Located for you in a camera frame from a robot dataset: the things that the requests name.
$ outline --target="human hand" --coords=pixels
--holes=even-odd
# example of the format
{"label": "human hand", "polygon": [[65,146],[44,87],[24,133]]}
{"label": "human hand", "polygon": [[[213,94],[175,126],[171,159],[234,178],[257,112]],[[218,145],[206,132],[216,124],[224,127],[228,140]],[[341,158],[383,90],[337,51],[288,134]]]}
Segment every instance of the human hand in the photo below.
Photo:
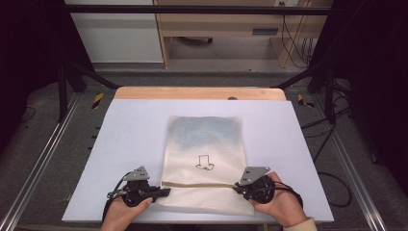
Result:
{"label": "human hand", "polygon": [[[275,172],[269,173],[268,177],[275,182],[276,187],[286,188],[286,186],[276,183],[282,183],[282,181]],[[273,199],[268,204],[261,204],[255,200],[249,200],[249,202],[256,211],[274,217],[279,224],[286,228],[295,226],[308,219],[296,196],[290,192],[275,190]]]}
{"label": "human hand", "polygon": [[153,198],[149,197],[142,201],[136,207],[128,207],[121,196],[112,201],[105,220],[102,224],[101,231],[122,231],[132,222],[132,220],[153,202]]}

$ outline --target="printed symbol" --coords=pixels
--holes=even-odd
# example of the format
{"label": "printed symbol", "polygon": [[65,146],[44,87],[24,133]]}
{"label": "printed symbol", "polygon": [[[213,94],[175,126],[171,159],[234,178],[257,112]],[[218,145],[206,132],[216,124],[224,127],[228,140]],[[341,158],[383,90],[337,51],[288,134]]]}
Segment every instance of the printed symbol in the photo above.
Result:
{"label": "printed symbol", "polygon": [[203,155],[203,156],[198,156],[198,165],[196,167],[203,169],[203,170],[212,170],[214,168],[213,164],[210,164],[210,156],[209,155]]}

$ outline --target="floor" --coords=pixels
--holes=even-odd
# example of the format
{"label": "floor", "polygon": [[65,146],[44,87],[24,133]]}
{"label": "floor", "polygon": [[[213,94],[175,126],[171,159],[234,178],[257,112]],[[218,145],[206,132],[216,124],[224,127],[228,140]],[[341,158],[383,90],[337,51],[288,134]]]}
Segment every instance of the floor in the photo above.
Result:
{"label": "floor", "polygon": [[[300,59],[293,59],[301,64]],[[286,69],[280,68],[267,38],[214,38],[211,44],[179,38],[174,41],[168,69],[155,64],[126,64],[100,65],[98,71],[107,79],[127,86],[271,87],[293,77],[302,69],[292,64]],[[30,200],[22,205],[25,210],[18,215],[15,230],[98,228],[97,223],[61,222],[69,196],[76,187],[98,127],[115,93],[89,78],[86,78],[86,82],[89,86],[85,93],[81,93],[78,106],[64,134],[58,139],[58,145],[48,159],[40,181],[27,182],[35,183],[36,188],[27,194]],[[307,83],[308,79],[305,79],[285,90],[288,100],[293,102],[300,126],[322,118],[319,109],[322,97],[320,94],[309,94],[305,89]],[[98,92],[104,92],[104,98],[98,109],[93,110],[90,106]],[[69,94],[72,99],[77,95]],[[299,95],[303,96],[305,104],[298,103]],[[347,108],[346,97],[335,92],[334,98],[337,99],[336,112]],[[30,96],[28,105],[23,122],[0,156],[1,218],[12,207],[18,194],[26,193],[21,189],[26,180],[31,179],[31,170],[58,126],[57,86],[54,84],[37,90]],[[316,157],[330,128],[331,125],[323,122],[303,130],[312,157]],[[345,156],[352,162],[361,177],[357,187],[367,190],[368,200],[372,201],[378,212],[379,220],[382,221],[380,224],[385,224],[386,228],[373,227],[376,223],[368,222],[372,214],[364,213],[367,210],[364,208],[365,201],[361,201],[361,195],[350,187],[353,182],[342,164],[344,154],[339,152],[345,152]],[[335,217],[334,222],[320,224],[319,230],[408,230],[408,198],[385,166],[371,162],[370,150],[349,111],[337,119],[331,138],[316,160],[316,168],[325,172],[320,175],[320,180],[328,200],[334,204],[331,209]],[[335,175],[341,181],[326,173]],[[348,192],[342,182],[353,189],[350,204],[343,208],[339,205],[346,204]],[[278,227],[272,225],[269,230],[278,230]]]}

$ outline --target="cloth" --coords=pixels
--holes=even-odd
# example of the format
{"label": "cloth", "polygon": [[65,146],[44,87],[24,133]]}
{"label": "cloth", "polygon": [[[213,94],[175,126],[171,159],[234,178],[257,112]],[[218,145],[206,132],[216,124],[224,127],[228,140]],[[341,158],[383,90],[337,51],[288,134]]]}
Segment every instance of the cloth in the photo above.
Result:
{"label": "cloth", "polygon": [[158,203],[197,213],[253,215],[252,205],[232,190],[245,167],[240,118],[172,116],[162,175],[162,187],[171,192]]}
{"label": "cloth", "polygon": [[309,218],[295,226],[284,228],[284,231],[318,231],[315,225],[315,220],[313,218]]}

